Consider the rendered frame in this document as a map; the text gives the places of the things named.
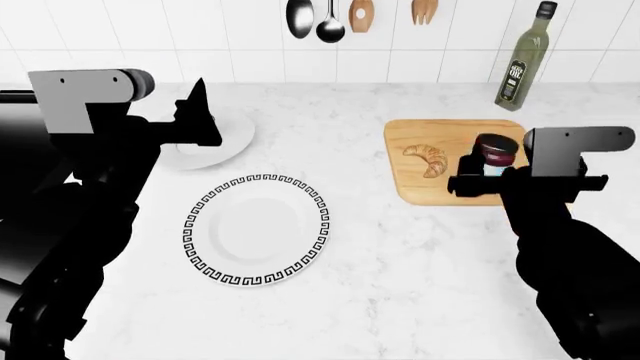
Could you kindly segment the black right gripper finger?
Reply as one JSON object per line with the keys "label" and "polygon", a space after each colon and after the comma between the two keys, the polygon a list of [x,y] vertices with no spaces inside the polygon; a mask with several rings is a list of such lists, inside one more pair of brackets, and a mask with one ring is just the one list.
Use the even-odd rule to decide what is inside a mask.
{"label": "black right gripper finger", "polygon": [[481,152],[464,155],[459,159],[458,176],[483,176],[485,157]]}
{"label": "black right gripper finger", "polygon": [[447,191],[456,197],[480,197],[486,194],[499,194],[504,184],[501,176],[481,176],[464,174],[450,176]]}

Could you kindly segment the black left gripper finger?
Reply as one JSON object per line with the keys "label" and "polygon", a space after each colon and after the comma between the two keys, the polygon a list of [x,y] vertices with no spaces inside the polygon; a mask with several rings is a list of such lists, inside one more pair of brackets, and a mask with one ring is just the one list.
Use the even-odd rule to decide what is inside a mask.
{"label": "black left gripper finger", "polygon": [[215,118],[210,113],[186,113],[174,116],[173,143],[197,146],[221,146],[223,143]]}
{"label": "black left gripper finger", "polygon": [[175,101],[174,117],[209,116],[209,106],[206,85],[203,78],[196,81],[191,92],[185,99]]}

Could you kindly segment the dark-lidded jam jar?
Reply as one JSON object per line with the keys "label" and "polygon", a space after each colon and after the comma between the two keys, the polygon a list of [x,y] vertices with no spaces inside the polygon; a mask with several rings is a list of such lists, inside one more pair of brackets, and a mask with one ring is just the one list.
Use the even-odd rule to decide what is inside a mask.
{"label": "dark-lidded jam jar", "polygon": [[504,135],[482,133],[476,137],[474,149],[485,158],[484,176],[501,176],[504,170],[514,164],[519,145]]}

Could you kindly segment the golden brown croissant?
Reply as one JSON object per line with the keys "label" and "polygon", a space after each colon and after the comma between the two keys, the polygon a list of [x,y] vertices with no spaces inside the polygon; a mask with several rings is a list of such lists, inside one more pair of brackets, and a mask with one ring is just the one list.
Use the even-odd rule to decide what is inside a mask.
{"label": "golden brown croissant", "polygon": [[403,150],[405,156],[417,156],[426,162],[427,167],[423,173],[426,179],[435,179],[443,175],[448,169],[448,158],[445,152],[434,146],[418,144],[408,146]]}

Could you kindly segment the wooden cutting board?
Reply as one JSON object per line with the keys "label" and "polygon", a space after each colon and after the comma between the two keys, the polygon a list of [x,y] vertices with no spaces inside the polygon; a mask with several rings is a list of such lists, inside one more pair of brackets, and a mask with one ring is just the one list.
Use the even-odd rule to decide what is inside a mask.
{"label": "wooden cutting board", "polygon": [[[472,152],[478,134],[500,134],[521,143],[525,129],[506,119],[395,119],[384,127],[384,138],[399,196],[420,206],[500,206],[497,194],[456,197],[447,191],[457,174],[459,158]],[[428,164],[416,155],[404,155],[409,146],[426,144],[444,152],[447,170],[434,179],[423,176]]]}

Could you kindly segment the plain white plate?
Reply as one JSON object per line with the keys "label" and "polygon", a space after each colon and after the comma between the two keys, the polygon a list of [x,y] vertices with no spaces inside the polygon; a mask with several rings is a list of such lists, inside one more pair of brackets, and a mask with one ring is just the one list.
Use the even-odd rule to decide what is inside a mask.
{"label": "plain white plate", "polygon": [[157,164],[173,170],[197,170],[227,161],[238,155],[253,140],[255,123],[246,116],[216,119],[222,136],[221,146],[164,144]]}

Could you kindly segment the green olive oil bottle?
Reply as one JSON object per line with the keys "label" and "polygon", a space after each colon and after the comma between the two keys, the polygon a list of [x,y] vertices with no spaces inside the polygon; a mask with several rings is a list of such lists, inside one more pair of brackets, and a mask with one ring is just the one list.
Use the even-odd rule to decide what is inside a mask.
{"label": "green olive oil bottle", "polygon": [[516,43],[494,104],[509,111],[519,110],[524,104],[548,49],[547,28],[557,6],[553,1],[540,2],[532,26]]}

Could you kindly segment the white plate black key border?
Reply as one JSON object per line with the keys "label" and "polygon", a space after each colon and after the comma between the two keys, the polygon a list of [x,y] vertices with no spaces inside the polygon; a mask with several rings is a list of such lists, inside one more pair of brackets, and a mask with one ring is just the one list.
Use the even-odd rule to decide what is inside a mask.
{"label": "white plate black key border", "polygon": [[232,287],[262,287],[302,272],[330,235],[330,212],[312,185],[258,173],[206,192],[182,225],[182,247],[205,278]]}

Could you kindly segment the hanging metal spoon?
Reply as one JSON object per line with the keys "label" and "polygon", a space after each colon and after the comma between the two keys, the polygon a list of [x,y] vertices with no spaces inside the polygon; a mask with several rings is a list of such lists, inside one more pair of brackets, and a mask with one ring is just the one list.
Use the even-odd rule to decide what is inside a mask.
{"label": "hanging metal spoon", "polygon": [[297,39],[309,35],[314,23],[314,8],[311,0],[287,0],[285,16],[291,35]]}

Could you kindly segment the hanging metal ladle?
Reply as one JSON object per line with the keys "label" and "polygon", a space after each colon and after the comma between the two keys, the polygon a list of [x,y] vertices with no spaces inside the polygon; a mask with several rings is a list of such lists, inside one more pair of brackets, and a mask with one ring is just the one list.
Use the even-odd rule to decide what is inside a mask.
{"label": "hanging metal ladle", "polygon": [[327,44],[335,44],[344,38],[346,30],[337,19],[334,11],[335,0],[327,0],[327,14],[324,20],[316,27],[317,37]]}

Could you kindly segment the hanging wooden fork spatula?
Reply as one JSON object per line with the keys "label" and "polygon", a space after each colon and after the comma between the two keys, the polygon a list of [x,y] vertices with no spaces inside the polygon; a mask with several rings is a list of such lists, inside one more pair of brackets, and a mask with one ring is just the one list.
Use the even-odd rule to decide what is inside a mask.
{"label": "hanging wooden fork spatula", "polygon": [[412,0],[411,14],[414,25],[429,25],[437,11],[439,0]]}

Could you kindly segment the hanging wooden slotted spatula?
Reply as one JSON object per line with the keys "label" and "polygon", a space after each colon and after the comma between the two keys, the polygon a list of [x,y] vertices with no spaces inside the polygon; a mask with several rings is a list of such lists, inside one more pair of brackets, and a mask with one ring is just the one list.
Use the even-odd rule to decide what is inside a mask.
{"label": "hanging wooden slotted spatula", "polygon": [[375,16],[373,0],[353,0],[349,8],[349,22],[354,33],[370,29]]}

